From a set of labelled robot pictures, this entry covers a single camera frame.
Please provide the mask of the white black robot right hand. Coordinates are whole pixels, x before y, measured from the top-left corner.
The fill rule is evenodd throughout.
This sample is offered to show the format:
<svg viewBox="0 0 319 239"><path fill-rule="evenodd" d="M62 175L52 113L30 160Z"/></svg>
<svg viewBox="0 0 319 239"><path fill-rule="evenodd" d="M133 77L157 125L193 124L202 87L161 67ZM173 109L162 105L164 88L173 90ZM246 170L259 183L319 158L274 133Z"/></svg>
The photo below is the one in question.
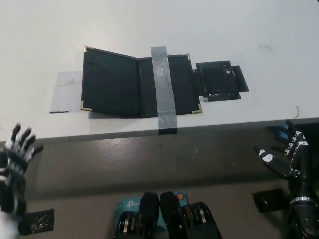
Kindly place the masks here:
<svg viewBox="0 0 319 239"><path fill-rule="evenodd" d="M310 145L305 134L291 120L277 128L271 150L254 147L260 161L280 178L287 180L292 198L315 198Z"/></svg>

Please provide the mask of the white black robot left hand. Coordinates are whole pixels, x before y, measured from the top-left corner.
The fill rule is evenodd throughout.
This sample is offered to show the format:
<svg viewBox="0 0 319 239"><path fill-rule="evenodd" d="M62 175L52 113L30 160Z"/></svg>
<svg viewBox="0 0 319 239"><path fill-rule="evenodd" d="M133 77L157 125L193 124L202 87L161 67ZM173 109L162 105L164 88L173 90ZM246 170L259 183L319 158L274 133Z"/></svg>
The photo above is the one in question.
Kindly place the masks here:
<svg viewBox="0 0 319 239"><path fill-rule="evenodd" d="M35 145L32 129L20 131L18 123L0 151L0 210L18 217L26 212L25 174L32 159L43 151L42 145Z"/></svg>

